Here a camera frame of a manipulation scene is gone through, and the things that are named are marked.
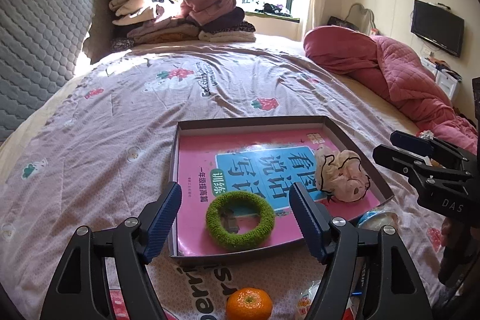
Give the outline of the right hand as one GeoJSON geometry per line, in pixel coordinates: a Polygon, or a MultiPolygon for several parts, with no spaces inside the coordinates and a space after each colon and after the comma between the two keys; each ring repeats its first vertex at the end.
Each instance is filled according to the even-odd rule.
{"type": "Polygon", "coordinates": [[[444,248],[453,248],[458,241],[459,232],[461,231],[461,225],[445,218],[441,227],[441,244],[444,248]]]}

